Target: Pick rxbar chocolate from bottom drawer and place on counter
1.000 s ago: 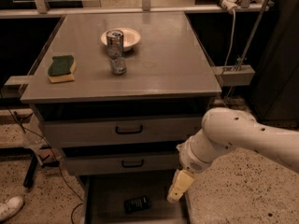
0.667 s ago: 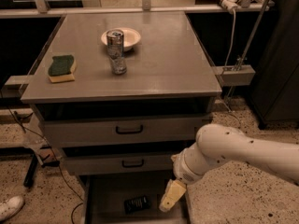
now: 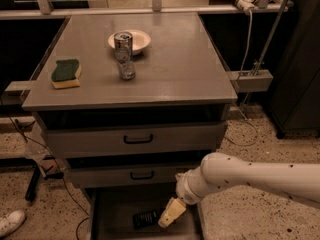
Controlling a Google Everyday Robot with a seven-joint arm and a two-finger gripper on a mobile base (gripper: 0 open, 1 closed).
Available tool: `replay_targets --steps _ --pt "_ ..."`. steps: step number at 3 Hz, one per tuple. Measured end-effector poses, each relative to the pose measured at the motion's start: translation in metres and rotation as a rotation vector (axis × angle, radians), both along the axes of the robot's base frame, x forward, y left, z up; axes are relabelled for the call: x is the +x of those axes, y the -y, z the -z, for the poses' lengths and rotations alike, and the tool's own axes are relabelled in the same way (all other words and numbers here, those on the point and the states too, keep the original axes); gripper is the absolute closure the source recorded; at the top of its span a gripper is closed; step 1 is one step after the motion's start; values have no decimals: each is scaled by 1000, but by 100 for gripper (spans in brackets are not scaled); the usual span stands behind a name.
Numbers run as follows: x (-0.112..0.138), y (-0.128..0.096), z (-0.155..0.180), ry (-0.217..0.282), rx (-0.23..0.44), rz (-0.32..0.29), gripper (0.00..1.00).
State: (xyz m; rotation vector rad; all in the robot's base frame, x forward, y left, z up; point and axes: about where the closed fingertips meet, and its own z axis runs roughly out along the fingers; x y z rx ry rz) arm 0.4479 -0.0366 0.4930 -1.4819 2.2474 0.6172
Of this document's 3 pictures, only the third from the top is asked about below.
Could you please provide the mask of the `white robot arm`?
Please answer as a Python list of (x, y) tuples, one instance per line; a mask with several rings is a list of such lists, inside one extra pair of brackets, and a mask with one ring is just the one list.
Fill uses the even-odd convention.
[(213, 152), (201, 164), (176, 175), (176, 198), (171, 198), (158, 225), (167, 228), (187, 205), (201, 202), (207, 195), (238, 185), (250, 186), (311, 207), (320, 208), (320, 165), (259, 163)]

